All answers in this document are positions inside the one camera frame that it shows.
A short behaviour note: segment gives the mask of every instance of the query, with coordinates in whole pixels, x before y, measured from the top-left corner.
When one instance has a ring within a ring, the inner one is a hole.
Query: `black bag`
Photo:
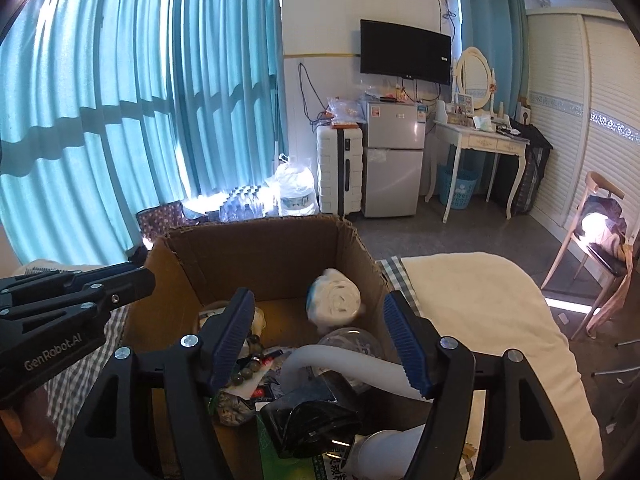
[[[522,138],[529,139],[530,142],[526,151],[527,166],[511,205],[512,214],[523,214],[533,208],[540,183],[545,177],[549,155],[554,147],[535,126],[520,124],[512,119],[511,127],[518,130],[522,134]],[[491,196],[494,202],[501,206],[506,207],[509,201],[513,181],[518,174],[518,166],[519,160],[516,156],[503,155],[500,157]]]

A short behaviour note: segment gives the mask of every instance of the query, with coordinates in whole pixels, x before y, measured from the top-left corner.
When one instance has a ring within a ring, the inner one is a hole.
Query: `vanity table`
[[[460,154],[462,150],[476,150],[478,152],[495,153],[494,155],[494,169],[491,174],[491,182],[489,184],[489,192],[486,197],[486,201],[489,202],[491,191],[494,187],[495,171],[498,168],[498,158],[500,155],[512,155],[517,156],[519,159],[518,173],[513,182],[511,188],[511,194],[509,201],[507,202],[507,220],[511,219],[511,204],[518,190],[518,186],[522,181],[525,168],[527,166],[527,159],[525,156],[525,150],[529,143],[525,139],[511,139],[510,137],[503,136],[501,134],[493,134],[489,132],[481,132],[474,128],[467,126],[458,126],[456,124],[447,124],[441,121],[435,121],[436,127],[434,135],[437,140],[446,142],[447,144],[453,144],[456,147],[456,156],[453,162],[453,177],[451,180],[451,189],[449,191],[449,200],[447,201],[447,208],[444,211],[443,223],[447,223],[449,218],[449,212],[451,211],[451,202],[453,201],[453,195],[456,191],[456,177],[458,176],[458,168],[460,166]],[[438,170],[438,156],[437,149],[431,147],[431,185],[429,193],[425,197],[425,202],[428,202],[436,188],[436,172]]]

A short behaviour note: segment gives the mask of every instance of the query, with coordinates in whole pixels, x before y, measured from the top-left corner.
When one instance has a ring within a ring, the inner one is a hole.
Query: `silver bolt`
[[[520,350],[509,350],[507,352],[507,359],[512,363],[521,363],[524,361],[524,355]]]
[[[180,339],[180,344],[187,348],[192,346],[196,346],[198,344],[198,336],[196,335],[186,335],[182,339]]]
[[[456,348],[458,348],[458,342],[452,337],[443,337],[440,340],[440,346],[446,348],[447,350],[455,350]]]
[[[131,355],[131,350],[126,346],[121,346],[113,353],[113,356],[116,359],[126,359],[130,355]]]

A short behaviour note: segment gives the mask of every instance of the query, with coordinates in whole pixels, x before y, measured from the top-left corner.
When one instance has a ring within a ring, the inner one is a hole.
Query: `human hand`
[[[8,433],[29,464],[44,477],[53,477],[62,450],[56,441],[56,427],[47,417],[47,393],[39,388],[15,410],[0,410]]]

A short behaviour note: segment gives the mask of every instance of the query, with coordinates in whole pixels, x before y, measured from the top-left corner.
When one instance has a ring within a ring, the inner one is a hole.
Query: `drawer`
[[[495,150],[498,145],[498,139],[492,139],[491,137],[483,137],[472,135],[469,136],[470,148],[479,148],[480,150]]]
[[[503,153],[520,153],[522,144],[520,142],[512,142],[510,140],[499,140],[498,151]]]

